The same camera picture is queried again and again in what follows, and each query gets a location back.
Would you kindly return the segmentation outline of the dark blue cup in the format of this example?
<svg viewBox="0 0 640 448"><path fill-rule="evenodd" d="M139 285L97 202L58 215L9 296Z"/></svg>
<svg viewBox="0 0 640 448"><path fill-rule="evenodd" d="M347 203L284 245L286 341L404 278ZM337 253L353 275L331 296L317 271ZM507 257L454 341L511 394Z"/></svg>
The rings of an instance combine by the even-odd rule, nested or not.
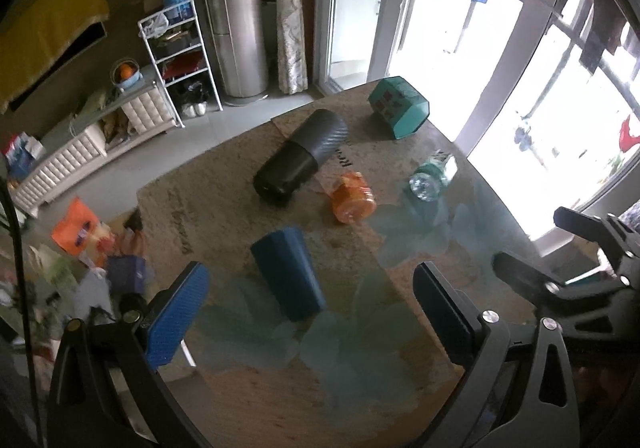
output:
<svg viewBox="0 0 640 448"><path fill-rule="evenodd" d="M256 241L250 252L289 320L304 321L326 309L326 299L299 228L270 232Z"/></svg>

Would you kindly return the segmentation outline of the dark blue small box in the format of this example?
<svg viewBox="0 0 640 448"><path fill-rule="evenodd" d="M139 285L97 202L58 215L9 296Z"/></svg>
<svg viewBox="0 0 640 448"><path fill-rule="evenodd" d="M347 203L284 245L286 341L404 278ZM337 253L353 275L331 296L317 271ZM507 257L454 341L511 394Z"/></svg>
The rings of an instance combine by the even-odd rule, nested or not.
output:
<svg viewBox="0 0 640 448"><path fill-rule="evenodd" d="M137 255L109 256L105 264L106 278L114 294L142 294L149 275L146 260Z"/></svg>

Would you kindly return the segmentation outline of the orange plastic bag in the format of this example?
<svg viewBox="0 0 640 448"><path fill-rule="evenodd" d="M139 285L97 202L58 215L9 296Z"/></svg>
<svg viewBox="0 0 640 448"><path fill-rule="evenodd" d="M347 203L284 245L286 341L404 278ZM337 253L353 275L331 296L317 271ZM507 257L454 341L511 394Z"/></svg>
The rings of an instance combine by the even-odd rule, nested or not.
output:
<svg viewBox="0 0 640 448"><path fill-rule="evenodd" d="M77 256L87 247L89 237L99 223L99 217L81 198L74 197L65 216L54 226L51 238L64 252Z"/></svg>

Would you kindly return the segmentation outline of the clear jar green lid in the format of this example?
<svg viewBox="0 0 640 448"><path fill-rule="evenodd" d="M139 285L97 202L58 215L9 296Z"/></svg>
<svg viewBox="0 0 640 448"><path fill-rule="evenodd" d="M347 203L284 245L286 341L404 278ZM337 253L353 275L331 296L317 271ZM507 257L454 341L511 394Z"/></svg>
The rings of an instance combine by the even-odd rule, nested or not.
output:
<svg viewBox="0 0 640 448"><path fill-rule="evenodd" d="M436 201L458 171L453 154L437 150L409 177L410 191L421 201Z"/></svg>

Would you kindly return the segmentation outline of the orange plastic jar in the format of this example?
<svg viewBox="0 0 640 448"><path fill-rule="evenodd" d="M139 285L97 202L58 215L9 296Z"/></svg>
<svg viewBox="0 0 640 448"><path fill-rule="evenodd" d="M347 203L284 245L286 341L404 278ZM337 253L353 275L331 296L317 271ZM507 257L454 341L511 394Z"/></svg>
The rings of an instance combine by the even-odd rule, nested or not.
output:
<svg viewBox="0 0 640 448"><path fill-rule="evenodd" d="M343 224L364 220L378 207L371 188L360 172L347 171L341 174L330 199L333 215Z"/></svg>

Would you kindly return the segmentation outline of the white tufted tv bench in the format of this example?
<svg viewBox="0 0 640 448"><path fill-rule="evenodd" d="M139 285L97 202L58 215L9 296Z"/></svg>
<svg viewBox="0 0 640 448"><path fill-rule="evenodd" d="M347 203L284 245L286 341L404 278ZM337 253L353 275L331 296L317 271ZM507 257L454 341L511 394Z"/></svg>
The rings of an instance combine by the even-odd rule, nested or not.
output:
<svg viewBox="0 0 640 448"><path fill-rule="evenodd" d="M126 116L122 142L110 145L100 121L116 112ZM85 126L70 128L62 144L48 152L32 171L10 190L13 203L35 217L41 205L49 204L106 164L133 148L181 125L175 106L155 80L141 81L132 92L119 96L105 110L78 118Z"/></svg>

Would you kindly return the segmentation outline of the teal hexagonal box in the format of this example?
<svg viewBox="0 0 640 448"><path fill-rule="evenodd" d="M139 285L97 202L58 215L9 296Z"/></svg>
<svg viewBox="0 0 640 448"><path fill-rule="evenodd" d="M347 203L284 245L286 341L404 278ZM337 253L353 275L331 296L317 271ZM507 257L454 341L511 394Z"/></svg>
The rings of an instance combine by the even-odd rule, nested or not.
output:
<svg viewBox="0 0 640 448"><path fill-rule="evenodd" d="M368 101L396 140L416 133L431 112L428 100L401 76L379 80Z"/></svg>

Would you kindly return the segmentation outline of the blue bucket with orange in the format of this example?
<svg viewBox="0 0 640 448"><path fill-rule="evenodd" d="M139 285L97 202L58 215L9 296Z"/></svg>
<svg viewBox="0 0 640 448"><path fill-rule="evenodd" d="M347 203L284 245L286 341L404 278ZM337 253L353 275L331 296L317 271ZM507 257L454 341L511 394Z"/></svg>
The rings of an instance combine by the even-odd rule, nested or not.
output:
<svg viewBox="0 0 640 448"><path fill-rule="evenodd" d="M123 93L142 79L142 73L136 60L122 58L112 65L110 78L113 85Z"/></svg>

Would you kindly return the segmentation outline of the silver cylindrical air conditioner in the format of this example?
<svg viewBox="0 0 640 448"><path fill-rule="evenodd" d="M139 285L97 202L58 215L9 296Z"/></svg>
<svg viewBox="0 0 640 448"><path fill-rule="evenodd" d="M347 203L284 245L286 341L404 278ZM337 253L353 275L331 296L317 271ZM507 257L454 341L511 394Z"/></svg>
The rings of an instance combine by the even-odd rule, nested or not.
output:
<svg viewBox="0 0 640 448"><path fill-rule="evenodd" d="M205 0L224 91L248 104L268 90L260 0Z"/></svg>

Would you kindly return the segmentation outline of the patterned beige curtain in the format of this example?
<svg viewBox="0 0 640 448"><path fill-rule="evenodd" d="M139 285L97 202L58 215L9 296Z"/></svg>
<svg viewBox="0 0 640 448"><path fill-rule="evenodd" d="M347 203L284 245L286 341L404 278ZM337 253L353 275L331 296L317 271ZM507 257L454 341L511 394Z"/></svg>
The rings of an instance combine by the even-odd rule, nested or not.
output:
<svg viewBox="0 0 640 448"><path fill-rule="evenodd" d="M308 88L303 0L276 0L278 79L282 93Z"/></svg>

